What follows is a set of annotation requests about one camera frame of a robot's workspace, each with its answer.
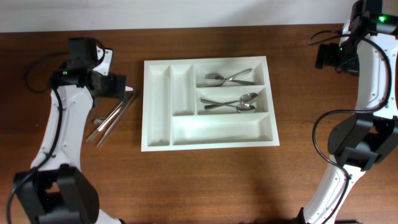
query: empty compartment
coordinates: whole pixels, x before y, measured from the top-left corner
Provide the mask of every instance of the empty compartment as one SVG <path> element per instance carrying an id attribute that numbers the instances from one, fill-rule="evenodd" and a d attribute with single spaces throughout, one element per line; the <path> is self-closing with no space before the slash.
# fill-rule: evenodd
<path id="1" fill-rule="evenodd" d="M 257 93 L 257 101 L 252 103 L 256 107 L 255 113 L 268 112 L 268 102 L 266 89 L 263 86 L 234 86 L 223 88 L 198 88 L 197 89 L 197 110 L 198 114 L 234 114 L 238 113 L 235 108 L 230 106 L 220 106 L 215 109 L 205 110 L 206 103 L 202 103 L 200 98 L 206 100 L 216 101 L 219 103 L 226 103 L 230 101 L 239 101 L 242 95 L 248 93 Z"/>
<path id="2" fill-rule="evenodd" d="M 199 63 L 195 65 L 195 79 L 197 87 L 211 87 L 220 84 L 221 80 L 205 79 L 207 74 L 219 73 L 223 78 L 228 78 L 245 69 L 252 68 L 252 71 L 240 75 L 235 80 L 256 82 L 257 85 L 264 84 L 264 71 L 260 61 L 240 62 L 239 59 L 231 58 L 223 63 Z M 225 81 L 223 86 L 241 86 L 239 83 Z"/>
<path id="3" fill-rule="evenodd" d="M 148 146 L 168 146 L 170 144 L 170 67 L 151 65 L 145 82 L 148 103 Z"/>
<path id="4" fill-rule="evenodd" d="M 195 114 L 193 66 L 172 65 L 171 81 L 173 115 Z"/>
<path id="5" fill-rule="evenodd" d="M 268 113 L 174 117 L 172 127 L 176 146 L 272 141 Z"/>

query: silverware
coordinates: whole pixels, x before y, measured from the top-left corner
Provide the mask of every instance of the silverware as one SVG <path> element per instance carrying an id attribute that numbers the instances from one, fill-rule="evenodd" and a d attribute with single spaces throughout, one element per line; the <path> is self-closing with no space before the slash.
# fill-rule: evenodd
<path id="1" fill-rule="evenodd" d="M 211 103 L 211 104 L 216 104 L 216 105 L 220 105 L 220 106 L 230 106 L 236 109 L 236 111 L 238 113 L 253 113 L 256 111 L 256 107 L 248 104 L 248 103 L 242 103 L 239 104 L 238 106 L 233 106 L 233 105 L 229 105 L 229 104 L 225 104 L 225 103 L 219 103 L 219 102 L 215 102 L 215 101 L 211 101 L 211 100 L 206 100 L 203 97 L 200 98 L 200 101 L 202 103 Z"/>
<path id="2" fill-rule="evenodd" d="M 235 79 L 234 79 L 234 78 L 236 78 L 236 77 L 238 77 L 238 76 L 240 76 L 240 75 L 245 75 L 245 74 L 247 74 L 247 73 L 250 73 L 251 71 L 253 71 L 253 69 L 252 69 L 252 68 L 248 68 L 248 69 L 245 69 L 245 70 L 243 70 L 243 71 L 241 71 L 241 72 L 238 72 L 238 73 L 236 73 L 236 74 L 234 74 L 234 75 L 231 75 L 230 77 L 227 77 L 227 78 L 224 78 L 224 77 L 223 77 L 221 74 L 219 74 L 219 73 L 209 73 L 209 74 L 205 75 L 205 79 L 213 79 L 213 80 L 221 80 L 221 81 L 222 81 L 222 82 L 221 82 L 220 84 L 218 84 L 218 85 L 213 85 L 214 87 L 216 87 L 216 86 L 223 86 L 223 84 L 224 84 L 226 81 L 235 82 L 235 83 L 239 83 L 239 84 L 242 84 L 242 85 L 256 85 L 255 82 L 249 82 L 249 81 L 235 80 Z"/>
<path id="3" fill-rule="evenodd" d="M 229 102 L 226 102 L 224 104 L 228 104 L 228 105 L 230 105 L 232 103 L 240 103 L 240 104 L 248 103 L 248 104 L 252 104 L 252 103 L 257 101 L 258 97 L 259 97 L 259 95 L 257 93 L 248 93 L 248 94 L 242 95 L 238 100 L 229 101 Z M 214 108 L 218 108 L 220 106 L 222 106 L 222 105 L 206 105 L 205 106 L 205 110 L 211 110 L 211 109 L 214 109 Z"/>
<path id="4" fill-rule="evenodd" d="M 86 142 L 94 140 L 94 138 L 102 131 L 104 131 L 105 127 L 110 123 L 112 119 L 116 117 L 116 119 L 112 122 L 111 126 L 105 131 L 104 136 L 101 138 L 97 147 L 103 143 L 103 141 L 108 137 L 109 133 L 118 123 L 118 121 L 123 117 L 125 112 L 127 111 L 129 105 L 138 97 L 139 93 L 135 91 L 131 91 L 131 93 L 124 99 L 118 106 L 112 111 L 112 113 L 97 127 L 97 129 L 86 139 Z"/>

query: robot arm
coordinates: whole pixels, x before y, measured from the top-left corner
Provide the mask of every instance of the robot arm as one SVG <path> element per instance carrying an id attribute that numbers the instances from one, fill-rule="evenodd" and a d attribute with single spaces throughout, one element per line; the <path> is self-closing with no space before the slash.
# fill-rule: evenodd
<path id="1" fill-rule="evenodd" d="M 328 141 L 330 159 L 347 170 L 351 178 L 347 180 L 340 168 L 328 164 L 314 198 L 300 211 L 297 219 L 299 223 L 335 223 L 336 214 L 356 181 L 374 163 L 381 162 L 398 145 L 396 140 L 398 138 L 398 111 L 394 89 L 398 21 L 394 16 L 381 14 L 379 10 L 382 8 L 381 4 L 381 1 L 358 1 L 353 7 L 351 20 L 344 26 L 343 34 L 351 33 L 367 38 L 380 46 L 389 57 L 392 86 L 388 104 L 373 114 L 352 115 L 333 129 Z M 386 18 L 391 20 L 389 24 L 384 23 L 387 22 Z M 344 65 L 342 69 L 354 75 L 359 72 L 358 100 L 355 110 L 376 109 L 388 95 L 387 91 L 391 83 L 388 82 L 386 62 L 381 53 L 372 45 L 355 39 L 354 36 L 344 37 L 339 46 L 335 44 L 320 46 L 317 67 L 322 68 L 324 61 L 325 65 L 336 68 Z M 375 128 L 377 132 L 373 133 L 372 128 Z M 348 187 L 346 193 L 342 195 L 346 181 L 348 181 Z M 343 196 L 342 201 L 337 206 L 341 196 Z"/>
<path id="2" fill-rule="evenodd" d="M 98 97 L 123 99 L 126 77 L 110 75 L 113 51 L 97 40 L 71 39 L 71 60 L 54 73 L 51 82 L 52 105 L 44 139 L 31 168 L 37 167 L 50 153 L 55 139 L 59 110 L 62 110 L 58 141 L 50 159 L 41 166 L 30 181 L 17 192 L 31 223 L 123 223 L 99 209 L 95 188 L 81 173 L 80 150 L 88 113 Z M 57 91 L 62 102 L 59 108 Z M 15 184 L 29 172 L 20 173 Z M 59 192 L 47 193 L 54 184 Z"/>

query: brown table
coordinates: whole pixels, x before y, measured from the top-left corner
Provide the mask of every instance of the brown table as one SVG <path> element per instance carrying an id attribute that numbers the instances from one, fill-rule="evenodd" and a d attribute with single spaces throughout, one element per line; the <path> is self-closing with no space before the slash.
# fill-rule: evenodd
<path id="1" fill-rule="evenodd" d="M 37 154 L 49 116 L 49 94 L 29 92 L 21 75 L 35 59 L 66 51 L 70 37 L 95 37 L 114 50 L 111 71 L 143 87 L 145 60 L 266 55 L 279 132 L 279 147 L 141 152 L 142 98 L 99 148 L 83 143 L 81 167 L 99 193 L 101 208 L 129 223 L 239 223 L 293 218 L 314 195 L 326 162 L 311 142 L 314 121 L 333 109 L 354 108 L 358 78 L 314 68 L 318 47 L 308 37 L 341 25 L 204 29 L 101 30 L 0 34 L 0 222 L 16 172 Z M 62 60 L 38 66 L 40 86 Z M 93 118 L 116 100 L 101 99 Z M 346 115 L 321 123 L 326 153 L 331 128 Z M 86 138 L 95 129 L 88 119 Z M 338 219 L 364 223 L 398 220 L 398 152 L 374 166 L 349 194 Z M 14 199 L 14 223 L 28 223 Z"/>

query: green led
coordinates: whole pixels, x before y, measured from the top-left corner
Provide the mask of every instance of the green led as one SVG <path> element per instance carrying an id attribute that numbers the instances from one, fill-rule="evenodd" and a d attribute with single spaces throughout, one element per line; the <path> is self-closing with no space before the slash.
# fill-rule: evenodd
<path id="1" fill-rule="evenodd" d="M 379 16 L 379 20 L 380 20 L 380 22 L 384 22 L 384 21 L 386 21 L 386 17 L 385 16 Z"/>

